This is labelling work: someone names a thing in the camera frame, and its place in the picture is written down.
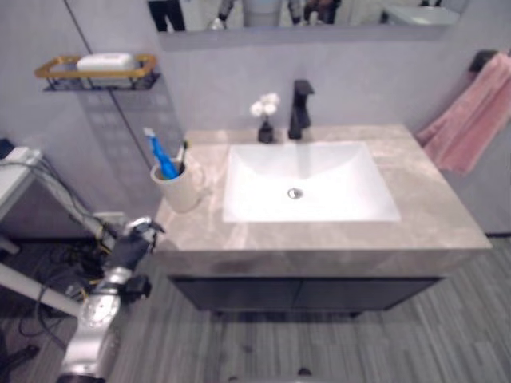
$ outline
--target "sink drain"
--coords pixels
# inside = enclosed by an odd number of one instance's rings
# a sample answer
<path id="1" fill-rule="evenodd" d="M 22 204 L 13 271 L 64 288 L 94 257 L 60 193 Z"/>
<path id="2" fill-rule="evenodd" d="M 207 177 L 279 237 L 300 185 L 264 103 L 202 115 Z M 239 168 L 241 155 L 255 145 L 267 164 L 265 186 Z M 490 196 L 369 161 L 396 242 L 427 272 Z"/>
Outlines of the sink drain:
<path id="1" fill-rule="evenodd" d="M 291 199 L 300 199 L 303 197 L 303 191 L 298 188 L 291 188 L 287 191 L 287 196 Z"/>

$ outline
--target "mirror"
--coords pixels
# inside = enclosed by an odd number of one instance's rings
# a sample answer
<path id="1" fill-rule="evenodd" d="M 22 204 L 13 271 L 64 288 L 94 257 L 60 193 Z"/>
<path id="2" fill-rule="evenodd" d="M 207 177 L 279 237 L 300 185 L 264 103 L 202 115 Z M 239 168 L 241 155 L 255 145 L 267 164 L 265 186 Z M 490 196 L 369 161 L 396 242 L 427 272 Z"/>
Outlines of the mirror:
<path id="1" fill-rule="evenodd" d="M 158 32 L 456 23 L 468 0 L 146 0 Z"/>

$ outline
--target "electrical outlet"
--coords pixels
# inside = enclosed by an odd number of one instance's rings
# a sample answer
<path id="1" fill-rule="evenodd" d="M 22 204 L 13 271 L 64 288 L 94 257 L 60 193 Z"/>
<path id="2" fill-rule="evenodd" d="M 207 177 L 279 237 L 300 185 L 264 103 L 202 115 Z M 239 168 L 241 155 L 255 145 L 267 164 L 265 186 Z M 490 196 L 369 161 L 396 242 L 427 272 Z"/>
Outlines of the electrical outlet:
<path id="1" fill-rule="evenodd" d="M 112 226 L 124 227 L 128 223 L 128 217 L 122 211 L 100 211 L 94 216 Z"/>

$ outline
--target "toothbrush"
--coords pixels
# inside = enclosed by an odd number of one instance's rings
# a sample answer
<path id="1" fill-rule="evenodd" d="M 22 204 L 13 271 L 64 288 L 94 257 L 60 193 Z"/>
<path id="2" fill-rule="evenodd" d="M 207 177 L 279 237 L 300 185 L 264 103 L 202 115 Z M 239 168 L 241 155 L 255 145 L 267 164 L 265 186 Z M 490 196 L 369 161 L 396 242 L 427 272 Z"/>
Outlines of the toothbrush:
<path id="1" fill-rule="evenodd" d="M 144 134 L 149 139 L 153 155 L 160 163 L 161 174 L 168 180 L 178 177 L 178 173 L 172 161 L 168 158 L 167 153 L 160 145 L 160 141 L 154 134 L 154 130 L 151 128 L 144 128 Z"/>
<path id="2" fill-rule="evenodd" d="M 179 148 L 179 152 L 177 153 L 177 162 L 180 163 L 179 173 L 184 172 L 184 156 L 186 155 L 186 150 L 188 149 L 188 141 L 183 141 L 183 144 Z"/>

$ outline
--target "bar of soap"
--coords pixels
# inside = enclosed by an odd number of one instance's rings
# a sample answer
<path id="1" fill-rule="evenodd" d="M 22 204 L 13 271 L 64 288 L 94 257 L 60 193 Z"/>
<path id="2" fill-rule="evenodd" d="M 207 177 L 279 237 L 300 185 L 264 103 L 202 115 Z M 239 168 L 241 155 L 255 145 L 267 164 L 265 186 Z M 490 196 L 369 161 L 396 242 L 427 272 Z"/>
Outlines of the bar of soap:
<path id="1" fill-rule="evenodd" d="M 95 53 L 82 57 L 77 63 L 81 71 L 133 70 L 137 60 L 129 53 Z"/>

